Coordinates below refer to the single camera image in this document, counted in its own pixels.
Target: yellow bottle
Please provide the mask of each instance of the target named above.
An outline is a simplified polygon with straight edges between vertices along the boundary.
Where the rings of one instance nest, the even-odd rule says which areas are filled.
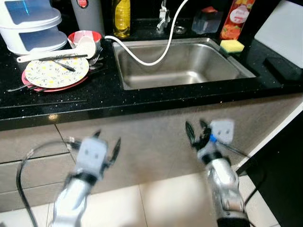
[[[131,1],[113,0],[114,35],[126,38],[131,27]]]

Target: sponge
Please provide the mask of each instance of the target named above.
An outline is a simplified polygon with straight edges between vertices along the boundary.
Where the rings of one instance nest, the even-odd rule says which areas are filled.
[[[242,52],[244,49],[244,45],[235,39],[222,40],[220,46],[223,47],[227,53]]]

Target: stacked container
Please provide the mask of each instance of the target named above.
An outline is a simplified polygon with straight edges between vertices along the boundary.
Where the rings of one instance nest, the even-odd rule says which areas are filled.
[[[49,0],[0,0],[0,33],[15,54],[62,48],[67,37],[57,28],[61,21]]]

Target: stainless steel sink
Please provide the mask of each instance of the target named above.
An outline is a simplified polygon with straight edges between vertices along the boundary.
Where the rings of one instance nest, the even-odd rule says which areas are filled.
[[[167,40],[124,42],[141,60],[158,59]],[[155,66],[137,63],[119,44],[113,43],[125,90],[207,83],[255,77],[233,57],[220,54],[209,38],[173,40],[165,58]]]

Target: white hose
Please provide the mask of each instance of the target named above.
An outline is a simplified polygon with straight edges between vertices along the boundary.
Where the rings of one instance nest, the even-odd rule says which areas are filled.
[[[185,3],[187,3],[188,0],[184,0],[181,5],[179,6],[175,16],[174,16],[174,19],[172,21],[172,25],[171,25],[171,30],[170,30],[170,35],[169,35],[169,41],[167,43],[167,46],[166,46],[166,49],[164,51],[164,53],[162,54],[162,56],[157,59],[156,61],[154,62],[151,62],[151,63],[148,63],[148,62],[144,62],[142,60],[140,60],[139,58],[137,58],[124,44],[123,42],[121,42],[121,40],[119,40],[118,38],[114,37],[114,36],[111,36],[111,35],[106,35],[104,38],[105,39],[112,39],[114,41],[116,41],[117,43],[119,43],[137,62],[139,62],[140,64],[142,65],[146,65],[146,66],[153,66],[153,65],[156,65],[158,64],[160,61],[162,61],[162,59],[165,57],[167,51],[169,50],[169,46],[170,46],[170,43],[171,43],[171,39],[172,39],[172,34],[174,32],[174,26],[175,26],[175,23],[176,23],[176,20],[177,20],[177,17],[178,17],[178,14],[179,12],[181,11],[181,9],[183,8],[183,6],[185,5]]]

